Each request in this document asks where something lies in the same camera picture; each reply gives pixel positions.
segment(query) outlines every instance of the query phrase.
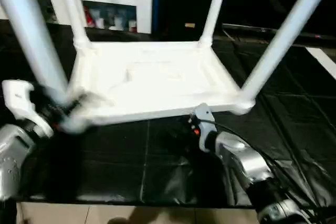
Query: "floor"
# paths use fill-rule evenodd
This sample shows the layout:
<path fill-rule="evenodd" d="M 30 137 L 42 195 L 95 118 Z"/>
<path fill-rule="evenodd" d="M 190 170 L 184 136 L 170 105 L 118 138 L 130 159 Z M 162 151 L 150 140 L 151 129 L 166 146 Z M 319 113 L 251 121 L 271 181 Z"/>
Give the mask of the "floor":
<path fill-rule="evenodd" d="M 130 224 L 257 224 L 254 210 L 194 209 L 133 206 L 19 204 L 17 224 L 114 224 L 121 217 Z"/>

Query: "table top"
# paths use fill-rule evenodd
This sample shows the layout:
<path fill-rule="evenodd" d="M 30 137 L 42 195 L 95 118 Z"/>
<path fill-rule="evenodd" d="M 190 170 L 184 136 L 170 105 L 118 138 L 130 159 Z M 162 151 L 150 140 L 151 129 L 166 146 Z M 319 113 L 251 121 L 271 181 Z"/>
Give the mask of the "table top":
<path fill-rule="evenodd" d="M 50 25 L 60 61 L 70 77 L 76 51 L 70 27 Z M 149 35 L 88 28 L 94 41 L 150 41 Z M 261 44 L 215 40 L 213 49 L 242 85 L 264 52 Z M 0 22 L 1 80 L 34 81 L 6 21 Z M 311 198 L 336 206 L 335 80 L 304 48 L 290 48 L 245 115 L 215 113 L 274 158 Z M 0 122 L 13 117 L 1 97 Z M 163 118 L 62 134 L 25 163 L 18 200 L 82 204 L 249 207 L 219 160 L 197 149 L 186 117 Z"/>

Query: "red object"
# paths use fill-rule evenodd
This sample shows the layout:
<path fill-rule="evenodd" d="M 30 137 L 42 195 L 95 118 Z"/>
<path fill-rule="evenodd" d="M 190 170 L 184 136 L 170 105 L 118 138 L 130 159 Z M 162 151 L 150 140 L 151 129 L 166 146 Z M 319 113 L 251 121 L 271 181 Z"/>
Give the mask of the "red object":
<path fill-rule="evenodd" d="M 93 22 L 93 19 L 86 7 L 84 7 L 84 13 L 85 13 L 85 19 L 86 19 L 86 23 L 88 24 L 88 27 L 95 27 L 94 25 L 95 23 Z"/>

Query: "wire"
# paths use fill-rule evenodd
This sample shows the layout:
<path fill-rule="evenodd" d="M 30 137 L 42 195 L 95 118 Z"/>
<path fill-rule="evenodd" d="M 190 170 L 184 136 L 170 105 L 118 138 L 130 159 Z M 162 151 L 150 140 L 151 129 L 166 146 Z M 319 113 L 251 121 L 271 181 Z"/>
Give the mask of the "wire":
<path fill-rule="evenodd" d="M 261 154 L 261 156 L 265 159 L 266 163 L 268 164 L 268 166 L 270 167 L 271 171 L 276 174 L 276 171 L 273 169 L 272 166 L 275 166 L 279 171 L 281 171 L 281 173 L 290 181 L 290 183 L 295 187 L 295 190 L 297 191 L 298 194 L 301 195 L 301 197 L 304 198 L 304 200 L 309 204 L 309 207 L 312 208 L 312 210 L 314 211 L 314 215 L 309 212 L 308 209 L 306 209 L 300 202 L 299 200 L 288 190 L 286 190 L 286 194 L 287 196 L 292 199 L 299 207 L 300 209 L 302 209 L 310 218 L 312 219 L 317 219 L 320 220 L 319 222 L 322 223 L 321 218 L 319 216 L 319 214 L 317 214 L 317 205 L 314 201 L 312 201 L 309 196 L 301 189 L 301 187 L 297 184 L 297 182 L 288 174 L 287 171 L 285 171 L 285 169 L 280 166 L 279 163 L 277 163 L 273 158 L 271 158 L 268 154 L 266 154 L 264 151 L 262 151 L 261 149 L 251 145 L 244 137 L 242 137 L 240 134 L 238 134 L 236 131 L 230 129 L 229 127 L 220 124 L 220 123 L 216 123 L 214 121 L 211 120 L 205 120 L 205 119 L 198 119 L 201 122 L 205 122 L 205 123 L 210 123 L 213 124 L 215 126 L 221 127 L 223 129 L 225 129 L 226 131 L 237 135 L 238 137 L 240 137 L 243 141 L 245 141 L 247 144 L 249 144 L 249 146 L 254 149 L 255 151 L 259 152 Z"/>

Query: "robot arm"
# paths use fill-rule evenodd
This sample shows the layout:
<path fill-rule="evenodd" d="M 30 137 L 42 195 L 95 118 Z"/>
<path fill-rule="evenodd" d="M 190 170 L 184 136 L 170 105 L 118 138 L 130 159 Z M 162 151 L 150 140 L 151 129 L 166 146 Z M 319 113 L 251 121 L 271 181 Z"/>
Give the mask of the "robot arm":
<path fill-rule="evenodd" d="M 64 107 L 43 94 L 42 104 L 36 111 L 29 96 L 35 89 L 31 83 L 7 80 L 2 84 L 5 104 L 17 123 L 6 124 L 0 129 L 0 223 L 15 223 L 16 203 L 13 197 L 19 191 L 24 160 L 41 141 L 53 137 L 58 130 L 57 125 L 84 96 Z"/>
<path fill-rule="evenodd" d="M 192 128 L 199 129 L 200 149 L 215 153 L 223 165 L 234 171 L 257 211 L 259 222 L 310 223 L 295 202 L 279 190 L 262 155 L 239 136 L 218 132 L 210 121 L 215 119 L 204 103 L 191 114 L 189 122 Z"/>

